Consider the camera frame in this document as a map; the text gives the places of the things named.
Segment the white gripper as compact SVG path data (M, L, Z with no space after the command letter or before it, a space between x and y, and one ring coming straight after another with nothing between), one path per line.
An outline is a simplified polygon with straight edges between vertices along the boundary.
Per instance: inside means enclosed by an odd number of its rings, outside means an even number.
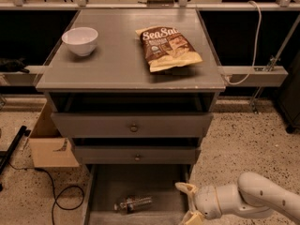
M177 182L175 187L187 195L189 210L180 225L203 225L204 218L211 220L222 216L217 191L214 186L197 188L190 183Z

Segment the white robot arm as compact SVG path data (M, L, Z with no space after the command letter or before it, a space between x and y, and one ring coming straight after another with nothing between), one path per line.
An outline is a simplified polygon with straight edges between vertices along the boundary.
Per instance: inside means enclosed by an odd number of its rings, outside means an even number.
M300 196L255 173L244 172L236 184L198 188L177 182L187 195L189 210L180 225L203 225L203 221L224 215L240 218L268 218L274 211L300 224Z

